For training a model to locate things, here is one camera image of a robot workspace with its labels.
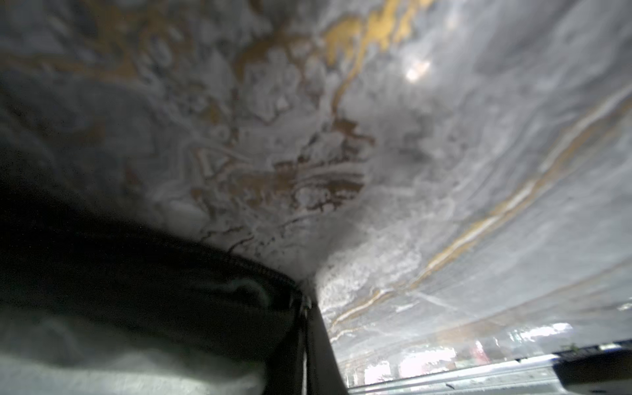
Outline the grey laptop bag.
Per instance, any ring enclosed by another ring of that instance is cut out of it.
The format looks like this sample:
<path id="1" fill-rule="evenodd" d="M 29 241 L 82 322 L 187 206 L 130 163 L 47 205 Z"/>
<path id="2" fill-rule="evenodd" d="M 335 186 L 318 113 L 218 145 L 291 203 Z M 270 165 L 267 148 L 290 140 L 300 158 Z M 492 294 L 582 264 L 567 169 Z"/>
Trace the grey laptop bag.
<path id="1" fill-rule="evenodd" d="M 302 310 L 259 263 L 1 188 L 4 394 L 263 394 Z"/>

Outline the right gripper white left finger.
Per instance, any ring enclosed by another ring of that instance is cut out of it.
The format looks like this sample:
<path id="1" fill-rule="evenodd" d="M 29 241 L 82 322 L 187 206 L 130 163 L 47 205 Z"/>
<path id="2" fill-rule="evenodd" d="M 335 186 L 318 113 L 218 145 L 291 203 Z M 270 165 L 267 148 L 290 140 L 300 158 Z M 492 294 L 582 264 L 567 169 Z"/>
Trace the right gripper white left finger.
<path id="1" fill-rule="evenodd" d="M 268 361 L 268 382 L 264 395 L 301 395 L 303 393 L 306 346 L 306 312 L 297 315 L 290 332 Z"/>

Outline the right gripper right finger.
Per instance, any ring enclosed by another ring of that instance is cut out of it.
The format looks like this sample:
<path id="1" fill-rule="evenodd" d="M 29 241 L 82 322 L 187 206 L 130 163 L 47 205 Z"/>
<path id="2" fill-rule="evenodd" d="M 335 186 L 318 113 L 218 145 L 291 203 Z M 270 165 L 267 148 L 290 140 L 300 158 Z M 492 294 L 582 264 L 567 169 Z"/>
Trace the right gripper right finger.
<path id="1" fill-rule="evenodd" d="M 319 306 L 304 298 L 305 374 L 308 395 L 348 395 Z"/>

